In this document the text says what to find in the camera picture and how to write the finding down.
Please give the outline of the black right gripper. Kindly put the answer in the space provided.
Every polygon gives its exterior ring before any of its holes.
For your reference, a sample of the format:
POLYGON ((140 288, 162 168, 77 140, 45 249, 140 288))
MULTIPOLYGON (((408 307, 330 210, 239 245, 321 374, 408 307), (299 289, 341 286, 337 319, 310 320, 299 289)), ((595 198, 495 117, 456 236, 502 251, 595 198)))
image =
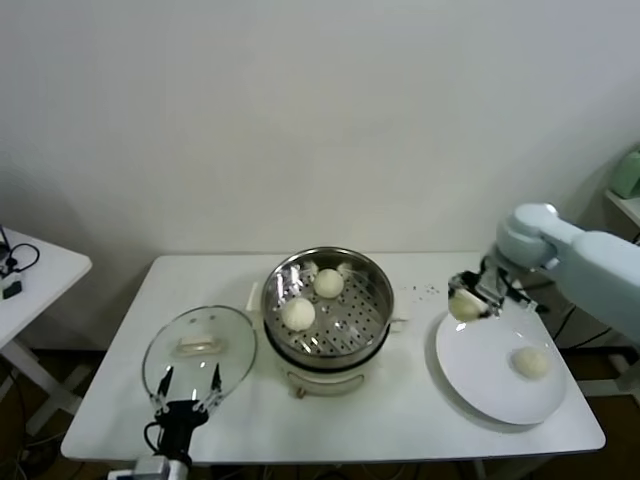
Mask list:
MULTIPOLYGON (((495 259, 483 259, 480 264, 480 293, 475 293, 477 317, 498 317, 510 288, 510 273, 504 264, 495 259)), ((448 302, 454 299, 455 294, 456 289, 449 286, 448 302)))

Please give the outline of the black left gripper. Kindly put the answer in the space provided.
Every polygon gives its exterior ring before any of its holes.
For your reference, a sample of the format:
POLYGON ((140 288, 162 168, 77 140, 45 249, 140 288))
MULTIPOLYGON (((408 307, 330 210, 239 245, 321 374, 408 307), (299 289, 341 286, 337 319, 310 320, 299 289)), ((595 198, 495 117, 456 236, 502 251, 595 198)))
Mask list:
POLYGON ((209 420, 209 413, 224 399, 220 365, 215 367, 209 393, 199 402, 177 400, 167 404, 172 377, 172 366, 148 371, 149 399, 154 412, 160 412, 155 415, 160 427, 158 452, 163 456, 188 456, 194 431, 209 420))

